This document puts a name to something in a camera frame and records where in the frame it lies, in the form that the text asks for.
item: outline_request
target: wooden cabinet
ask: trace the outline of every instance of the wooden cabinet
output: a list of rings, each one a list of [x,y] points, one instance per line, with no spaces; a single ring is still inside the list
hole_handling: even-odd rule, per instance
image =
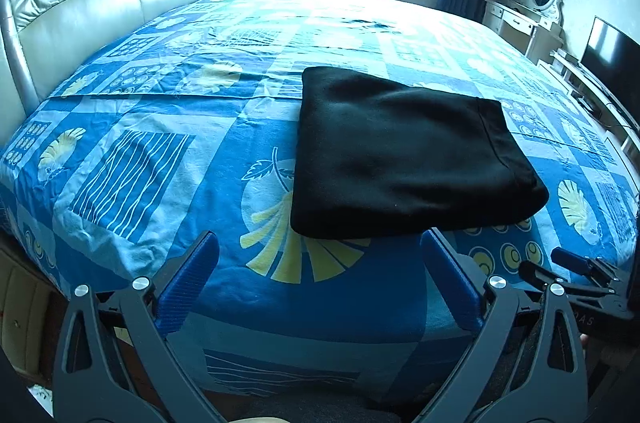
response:
[[[562,28],[551,19],[520,4],[486,0],[482,23],[500,35],[534,64],[550,62],[551,52],[562,47]]]

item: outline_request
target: television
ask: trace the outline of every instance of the television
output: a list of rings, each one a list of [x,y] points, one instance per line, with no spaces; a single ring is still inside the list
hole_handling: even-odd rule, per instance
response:
[[[640,124],[640,45],[596,17],[582,65],[610,91],[626,111],[623,116]]]

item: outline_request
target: vanity table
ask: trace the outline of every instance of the vanity table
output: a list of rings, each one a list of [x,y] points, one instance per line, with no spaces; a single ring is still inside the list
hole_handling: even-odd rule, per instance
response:
[[[564,44],[561,0],[486,0],[482,23],[534,64],[550,62]]]

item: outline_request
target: stripe pattern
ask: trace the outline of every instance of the stripe pattern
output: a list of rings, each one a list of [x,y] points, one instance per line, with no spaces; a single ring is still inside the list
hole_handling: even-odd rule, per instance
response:
[[[125,130],[84,182],[71,210],[137,243],[193,138]]]
[[[227,389],[245,395],[270,396],[292,388],[319,385],[346,389],[358,378],[357,373],[302,369],[210,349],[204,349],[204,356],[209,376]]]
[[[616,228],[613,235],[618,243],[622,243],[633,231],[633,225],[630,223],[631,216],[625,208],[625,202],[622,199],[620,190],[610,183],[596,183],[596,187],[602,195],[602,199],[609,210],[609,215]]]

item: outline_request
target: blue patterned bedsheet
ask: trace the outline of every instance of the blue patterned bedsheet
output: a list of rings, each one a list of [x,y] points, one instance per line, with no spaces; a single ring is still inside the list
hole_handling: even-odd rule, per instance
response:
[[[628,260],[637,191],[559,84],[484,26],[391,0],[200,0],[102,49],[4,149],[12,232],[69,295],[152,276],[212,229],[220,263],[169,337],[200,386],[420,395],[469,337],[418,235],[289,229],[300,76],[314,65],[501,101],[551,199],[517,225],[447,234],[485,272],[516,283],[522,260],[549,266],[556,246]]]

